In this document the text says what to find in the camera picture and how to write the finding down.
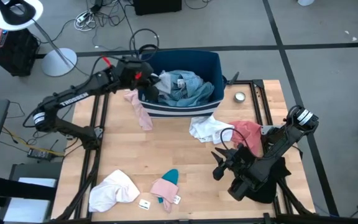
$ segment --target lamp base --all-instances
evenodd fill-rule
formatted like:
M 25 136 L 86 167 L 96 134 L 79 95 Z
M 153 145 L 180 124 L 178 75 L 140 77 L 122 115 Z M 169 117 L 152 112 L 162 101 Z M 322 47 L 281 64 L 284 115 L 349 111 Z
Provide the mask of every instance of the lamp base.
M 62 76 L 74 68 L 77 64 L 77 55 L 72 49 L 60 48 L 67 64 L 60 58 L 55 50 L 49 52 L 42 60 L 42 71 L 51 77 Z

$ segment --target wooden tabletop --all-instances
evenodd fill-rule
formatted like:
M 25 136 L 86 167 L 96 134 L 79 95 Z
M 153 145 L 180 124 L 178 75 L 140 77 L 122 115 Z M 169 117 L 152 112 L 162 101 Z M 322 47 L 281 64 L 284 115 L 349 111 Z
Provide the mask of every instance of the wooden tabletop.
M 282 119 L 287 115 L 287 106 L 280 82 L 265 80 L 264 84 L 273 123 L 282 124 Z M 237 91 L 246 94 L 245 102 L 234 102 L 233 97 Z M 132 203 L 118 203 L 107 212 L 94 213 L 93 221 L 259 218 L 266 212 L 274 217 L 272 204 L 254 202 L 246 197 L 238 202 L 228 194 L 227 190 L 234 179 L 232 172 L 226 170 L 220 181 L 213 179 L 212 171 L 217 163 L 210 152 L 214 147 L 222 145 L 200 143 L 191 136 L 190 118 L 153 119 L 153 130 L 143 131 L 132 105 L 123 97 L 126 93 L 119 91 L 109 98 L 98 183 L 120 169 L 132 179 L 141 193 Z M 265 121 L 260 97 L 259 102 Z M 73 123 L 79 126 L 89 125 L 92 105 L 93 98 L 78 102 Z M 227 86 L 224 100 L 214 112 L 214 117 L 225 123 L 236 120 L 256 122 L 249 85 Z M 59 216 L 76 194 L 84 154 L 85 151 L 79 148 L 65 158 L 52 218 Z M 289 188 L 298 200 L 313 212 L 313 201 L 299 152 L 291 148 L 284 156 L 287 168 L 292 173 L 287 177 Z M 181 201 L 179 205 L 172 205 L 172 212 L 167 213 L 149 191 L 152 182 L 170 169 L 179 170 L 178 195 Z M 279 188 L 278 194 L 282 211 L 285 211 Z M 140 199 L 151 202 L 149 210 L 138 207 Z M 83 214 L 88 208 L 87 203 L 88 194 L 84 198 Z

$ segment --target clothing label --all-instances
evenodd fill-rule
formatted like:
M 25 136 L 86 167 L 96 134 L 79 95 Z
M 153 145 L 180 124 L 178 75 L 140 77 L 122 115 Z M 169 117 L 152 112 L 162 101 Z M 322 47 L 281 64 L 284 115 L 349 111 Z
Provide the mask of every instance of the clothing label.
M 178 87 L 179 88 L 184 88 L 186 86 L 185 80 L 184 79 L 178 79 Z
M 173 198 L 173 203 L 174 203 L 175 205 L 179 204 L 180 199 L 181 199 L 181 197 L 175 195 L 175 197 Z
M 150 208 L 150 202 L 141 199 L 139 202 L 139 207 L 148 210 Z

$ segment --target laundry basket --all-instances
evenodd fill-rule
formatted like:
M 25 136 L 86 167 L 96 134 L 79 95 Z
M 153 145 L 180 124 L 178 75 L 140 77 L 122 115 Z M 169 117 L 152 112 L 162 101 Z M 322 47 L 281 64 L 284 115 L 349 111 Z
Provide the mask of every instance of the laundry basket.
M 139 100 L 152 118 L 177 118 L 194 116 L 211 116 L 223 100 L 226 78 L 222 75 L 219 55 L 212 52 L 198 50 L 172 50 L 157 52 L 147 61 L 154 69 L 154 73 L 160 75 L 163 70 L 186 70 L 200 76 L 204 82 L 211 82 L 214 91 L 209 97 L 209 102 L 201 106 L 177 107 L 161 105 L 142 101 L 142 93 Z

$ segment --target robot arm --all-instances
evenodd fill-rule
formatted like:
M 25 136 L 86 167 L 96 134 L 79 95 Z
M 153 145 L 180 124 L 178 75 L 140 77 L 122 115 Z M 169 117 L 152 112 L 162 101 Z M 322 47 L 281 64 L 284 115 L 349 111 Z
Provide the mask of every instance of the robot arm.
M 314 133 L 319 124 L 318 117 L 301 106 L 291 108 L 284 121 L 286 123 L 281 128 L 272 127 L 262 135 L 262 145 L 267 149 L 263 157 L 255 157 L 249 148 L 242 144 L 238 145 L 237 149 L 215 148 L 226 160 L 212 152 L 218 162 L 213 177 L 215 180 L 220 180 L 225 169 L 233 171 L 235 179 L 228 192 L 236 200 L 242 200 L 248 190 L 259 191 L 267 182 L 270 170 L 279 158 L 303 136 Z M 311 215 L 282 180 L 278 180 L 278 184 L 298 213 Z
M 64 121 L 57 116 L 58 110 L 89 96 L 115 93 L 128 88 L 145 90 L 146 97 L 154 100 L 158 96 L 158 90 L 153 87 L 157 80 L 152 78 L 152 72 L 153 69 L 147 62 L 132 57 L 122 58 L 116 67 L 110 65 L 92 74 L 84 83 L 44 98 L 32 113 L 35 128 L 46 133 L 58 131 L 63 135 L 79 138 L 86 150 L 98 149 L 99 136 L 93 127 L 79 127 Z

